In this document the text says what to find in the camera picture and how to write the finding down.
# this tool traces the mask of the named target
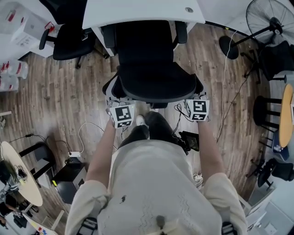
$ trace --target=wooden floor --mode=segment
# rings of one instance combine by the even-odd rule
[[[209,117],[215,137],[221,122],[221,92],[225,62],[225,56],[218,45],[218,38],[225,34],[231,36],[232,32],[197,24],[189,33],[188,43],[179,45],[175,50],[175,61],[188,73],[195,73],[204,79],[208,86],[211,101]],[[241,38],[242,36],[237,34],[234,36],[235,40]],[[241,44],[239,49],[248,51],[254,47],[254,43],[249,41]],[[30,69],[28,78],[20,82],[19,92],[0,94],[1,111],[12,111],[12,115],[6,117],[5,128],[0,131],[1,140],[10,141],[34,133],[67,141],[71,150],[81,151],[78,130],[84,122],[93,122],[105,128],[107,115],[102,86],[115,74],[117,57],[103,60],[97,54],[91,53],[83,58],[79,70],[74,68],[75,60],[60,62],[53,60],[52,57],[45,59],[35,54],[29,55],[25,60]],[[244,81],[243,74],[250,68],[250,62],[241,56],[234,61],[227,60],[223,95],[225,113]],[[258,95],[269,96],[269,83],[262,78],[261,84],[256,85],[256,79],[256,75],[253,74],[242,87],[225,120],[218,142],[226,173],[238,193],[244,198],[250,195],[255,184],[255,179],[246,179],[245,174],[250,169],[250,159],[259,157],[261,146],[258,140],[263,132],[253,122],[253,103]],[[147,106],[139,104],[137,113],[144,113],[147,109]],[[179,113],[174,110],[174,104],[169,104],[168,108],[160,110],[160,113],[165,116],[172,128],[176,126]],[[123,139],[131,129],[128,128],[124,132]],[[178,131],[181,130],[197,132],[197,124],[189,123],[182,118]],[[82,157],[85,162],[91,160],[101,135],[101,130],[95,126],[91,124],[83,126],[81,137],[85,151]],[[40,141],[38,137],[30,137],[14,141],[12,145],[21,151],[37,141]],[[115,146],[121,141],[120,129]],[[57,170],[60,170],[68,157],[66,145],[62,142],[56,143],[52,138],[48,140],[48,144],[55,154]],[[189,158],[194,172],[201,172],[198,153],[190,152]],[[25,162],[32,168],[35,162],[34,156],[25,157]],[[38,214],[34,214],[34,218],[40,222],[47,215],[56,218],[60,210],[64,209],[65,216],[57,227],[57,232],[63,234],[70,206],[62,202],[54,187],[42,188],[41,193],[44,205],[40,207]]]

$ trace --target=shoe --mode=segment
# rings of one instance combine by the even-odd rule
[[[136,124],[137,126],[142,126],[142,125],[146,126],[145,118],[142,115],[138,115],[136,119]]]

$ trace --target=white desk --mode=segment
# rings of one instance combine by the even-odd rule
[[[183,21],[187,23],[187,32],[196,23],[205,23],[196,0],[88,0],[83,29],[92,28],[109,55],[114,56],[111,49],[105,47],[100,27],[138,20]]]

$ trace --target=power strip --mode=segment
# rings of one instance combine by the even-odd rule
[[[80,152],[68,152],[69,157],[82,157]]]

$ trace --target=white t-shirt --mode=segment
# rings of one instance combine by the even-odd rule
[[[164,216],[168,235],[220,235],[218,211],[226,207],[238,235],[247,234],[243,209],[227,176],[211,176],[202,194],[181,147],[140,140],[121,147],[114,159],[108,191],[90,180],[76,193],[66,235],[76,235],[86,217],[97,217],[99,235],[159,235],[158,215]]]

